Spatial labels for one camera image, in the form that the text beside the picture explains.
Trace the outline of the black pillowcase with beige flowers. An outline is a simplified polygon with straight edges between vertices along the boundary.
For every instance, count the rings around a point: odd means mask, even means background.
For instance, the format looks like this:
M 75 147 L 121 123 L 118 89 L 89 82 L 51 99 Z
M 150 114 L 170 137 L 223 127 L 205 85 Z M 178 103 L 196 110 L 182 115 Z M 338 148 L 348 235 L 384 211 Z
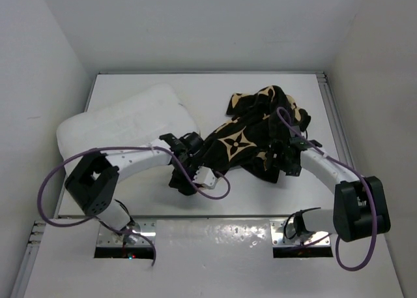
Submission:
M 252 95 L 233 94 L 226 111 L 230 119 L 203 138 L 200 164 L 221 174 L 241 167 L 263 181 L 277 183 L 280 171 L 266 168 L 266 152 L 271 143 L 290 137 L 276 112 L 279 107 L 288 111 L 287 122 L 307 131 L 311 116 L 281 87 L 270 85 Z

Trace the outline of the white pillow with yellow edge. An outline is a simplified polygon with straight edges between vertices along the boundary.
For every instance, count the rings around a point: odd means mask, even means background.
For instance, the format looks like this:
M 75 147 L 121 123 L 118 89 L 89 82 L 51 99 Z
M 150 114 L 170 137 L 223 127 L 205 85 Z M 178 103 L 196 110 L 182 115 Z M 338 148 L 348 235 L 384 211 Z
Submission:
M 142 146 L 172 133 L 200 132 L 172 86 L 154 85 L 123 101 L 77 114 L 57 128 L 57 145 L 68 159 L 96 147 Z

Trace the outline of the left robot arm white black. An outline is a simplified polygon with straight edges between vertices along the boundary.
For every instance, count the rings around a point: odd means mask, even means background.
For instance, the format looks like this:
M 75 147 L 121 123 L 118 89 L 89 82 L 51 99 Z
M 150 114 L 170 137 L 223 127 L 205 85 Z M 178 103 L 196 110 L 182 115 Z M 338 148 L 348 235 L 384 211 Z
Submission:
M 83 155 L 65 182 L 65 188 L 86 216 L 99 219 L 108 227 L 131 230 L 132 217 L 113 195 L 121 181 L 157 166 L 173 167 L 169 187 L 185 196 L 197 188 L 212 188 L 214 172 L 197 161 L 203 140 L 196 132 L 180 138 L 164 134 L 138 149 L 120 146 L 93 150 Z

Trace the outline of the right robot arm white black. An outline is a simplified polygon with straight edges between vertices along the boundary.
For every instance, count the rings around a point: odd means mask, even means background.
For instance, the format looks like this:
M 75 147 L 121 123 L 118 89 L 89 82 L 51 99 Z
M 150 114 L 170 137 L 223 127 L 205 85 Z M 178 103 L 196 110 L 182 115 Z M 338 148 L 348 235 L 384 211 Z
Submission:
M 289 217 L 292 224 L 284 224 L 286 239 L 326 231 L 351 242 L 371 237 L 374 223 L 377 224 L 377 234 L 390 231 L 390 216 L 381 180 L 375 176 L 360 179 L 348 166 L 328 156 L 319 142 L 302 138 L 273 142 L 266 163 L 288 176 L 298 177 L 302 170 L 306 170 L 334 195 L 332 209 L 313 207 L 293 213 Z

